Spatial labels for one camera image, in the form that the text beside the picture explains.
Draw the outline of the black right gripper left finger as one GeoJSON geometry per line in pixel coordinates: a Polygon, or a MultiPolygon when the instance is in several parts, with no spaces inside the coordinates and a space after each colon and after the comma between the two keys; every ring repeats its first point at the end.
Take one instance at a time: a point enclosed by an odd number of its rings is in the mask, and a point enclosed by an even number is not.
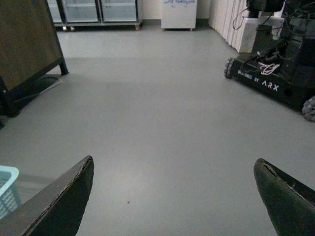
{"type": "Polygon", "coordinates": [[[89,200],[94,160],[88,155],[0,220],[2,236],[74,236],[89,200]]]}

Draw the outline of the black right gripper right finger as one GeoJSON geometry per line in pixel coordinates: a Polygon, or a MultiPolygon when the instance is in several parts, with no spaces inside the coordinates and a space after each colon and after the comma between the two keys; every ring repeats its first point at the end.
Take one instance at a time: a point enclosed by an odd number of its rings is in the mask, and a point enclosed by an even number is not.
{"type": "Polygon", "coordinates": [[[313,236],[315,191],[262,158],[253,174],[276,234],[313,236]]]}

